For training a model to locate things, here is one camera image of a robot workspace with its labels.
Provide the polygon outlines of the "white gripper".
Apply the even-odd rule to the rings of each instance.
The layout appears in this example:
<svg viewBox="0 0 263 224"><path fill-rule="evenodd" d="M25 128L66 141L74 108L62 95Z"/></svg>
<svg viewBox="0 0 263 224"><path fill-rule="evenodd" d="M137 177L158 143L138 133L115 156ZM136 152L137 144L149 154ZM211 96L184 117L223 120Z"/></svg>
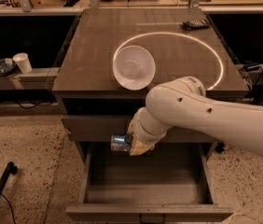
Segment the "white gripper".
<svg viewBox="0 0 263 224"><path fill-rule="evenodd" d="M133 116L127 134L134 134L136 138L131 143L130 155L139 156L154 149L154 144L167 134L167 126L142 107Z"/></svg>

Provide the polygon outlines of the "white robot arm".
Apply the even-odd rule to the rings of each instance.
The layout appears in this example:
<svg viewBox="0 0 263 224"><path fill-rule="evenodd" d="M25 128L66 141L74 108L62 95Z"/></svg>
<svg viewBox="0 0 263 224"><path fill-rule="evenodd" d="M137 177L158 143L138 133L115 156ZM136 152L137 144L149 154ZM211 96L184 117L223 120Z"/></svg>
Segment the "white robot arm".
<svg viewBox="0 0 263 224"><path fill-rule="evenodd" d="M133 116L132 156L154 148L172 127L206 133L263 158L263 106L212 100L201 82L182 77L149 91Z"/></svg>

